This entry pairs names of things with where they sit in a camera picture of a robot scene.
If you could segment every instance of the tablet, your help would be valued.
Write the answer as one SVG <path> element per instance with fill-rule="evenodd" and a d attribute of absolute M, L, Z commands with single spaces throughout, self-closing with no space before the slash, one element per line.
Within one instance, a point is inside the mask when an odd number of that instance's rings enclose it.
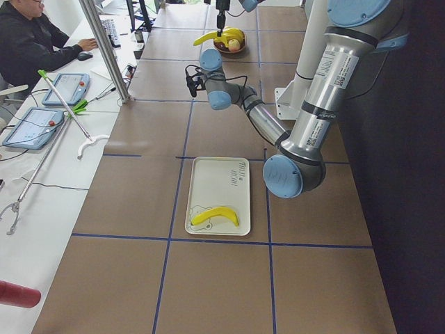
<path fill-rule="evenodd" d="M 86 73 L 59 73 L 53 81 L 53 85 L 62 95 L 69 106 L 74 106 L 85 96 L 90 83 L 90 76 Z M 44 96 L 44 106 L 61 106 L 59 98 L 50 89 Z"/>
<path fill-rule="evenodd" d="M 58 109 L 30 108 L 5 138 L 3 146 L 39 150 L 53 136 L 63 121 L 63 111 Z"/>

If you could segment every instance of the banana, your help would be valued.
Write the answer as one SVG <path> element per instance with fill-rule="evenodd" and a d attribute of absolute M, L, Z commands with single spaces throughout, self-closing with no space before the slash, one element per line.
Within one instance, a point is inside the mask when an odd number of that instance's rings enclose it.
<path fill-rule="evenodd" d="M 229 207 L 214 207 L 212 209 L 208 209 L 208 210 L 196 215 L 195 218 L 193 218 L 191 220 L 191 224 L 198 225 L 198 224 L 205 222 L 207 219 L 210 219 L 210 218 L 216 217 L 216 216 L 223 216 L 223 217 L 231 220 L 233 222 L 233 224 L 235 224 L 235 226 L 239 225 L 238 216 L 236 215 L 236 212 L 234 210 L 230 209 Z"/>
<path fill-rule="evenodd" d="M 234 35 L 235 39 L 238 40 L 240 43 L 244 40 L 244 33 L 242 32 L 242 30 L 238 28 L 232 28 L 230 26 L 226 26 L 222 30 L 222 33 L 225 35 Z"/>
<path fill-rule="evenodd" d="M 196 46 L 202 44 L 206 40 L 210 39 L 215 40 L 215 42 L 222 42 L 226 47 L 229 47 L 230 40 L 238 40 L 241 44 L 244 41 L 244 33 L 238 28 L 226 26 L 222 30 L 221 36 L 218 36 L 218 33 L 216 31 L 211 31 L 210 33 L 206 33 L 195 40 L 195 42 L 193 42 L 193 45 Z"/>

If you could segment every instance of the apple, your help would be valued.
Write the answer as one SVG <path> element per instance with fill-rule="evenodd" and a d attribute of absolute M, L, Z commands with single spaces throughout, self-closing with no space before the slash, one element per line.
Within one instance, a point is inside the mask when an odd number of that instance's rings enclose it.
<path fill-rule="evenodd" d="M 241 48 L 241 44 L 238 40 L 230 40 L 229 41 L 229 51 L 234 52 L 238 51 Z"/>

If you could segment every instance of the brown table surface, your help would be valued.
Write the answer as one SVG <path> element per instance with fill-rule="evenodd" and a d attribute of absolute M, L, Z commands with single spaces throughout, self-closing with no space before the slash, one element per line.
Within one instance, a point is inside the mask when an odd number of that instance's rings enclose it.
<path fill-rule="evenodd" d="M 232 2 L 231 13 L 241 12 Z M 265 143 L 235 106 L 191 99 L 184 68 L 194 39 L 216 29 L 202 5 L 161 9 L 33 334 L 395 333 L 339 128 L 317 189 L 283 200 L 262 180 Z M 292 80 L 303 9 L 259 7 L 227 25 L 248 49 L 224 58 L 275 112 Z M 184 229 L 194 157 L 250 162 L 252 230 L 245 237 Z"/>

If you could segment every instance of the label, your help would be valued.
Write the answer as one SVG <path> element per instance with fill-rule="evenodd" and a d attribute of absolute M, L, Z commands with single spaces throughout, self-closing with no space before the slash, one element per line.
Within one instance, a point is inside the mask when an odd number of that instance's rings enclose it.
<path fill-rule="evenodd" d="M 230 185 L 238 186 L 239 182 L 242 182 L 245 179 L 246 174 L 246 165 L 245 162 L 238 162 L 238 170 L 231 169 L 230 170 Z"/>
<path fill-rule="evenodd" d="M 306 145 L 312 146 L 313 148 L 319 148 L 321 142 L 325 138 L 326 131 L 329 128 L 329 122 L 319 120 L 316 124 L 312 133 L 306 141 Z"/>
<path fill-rule="evenodd" d="M 316 116 L 317 116 L 318 120 L 330 120 L 330 121 L 333 121 L 333 120 L 335 120 L 335 118 L 337 118 L 337 114 L 336 113 L 333 113 L 333 112 L 328 111 L 328 110 L 323 110 L 320 113 L 318 113 Z"/>
<path fill-rule="evenodd" d="M 325 50 L 315 73 L 331 86 L 345 89 L 359 57 L 344 52 Z"/>

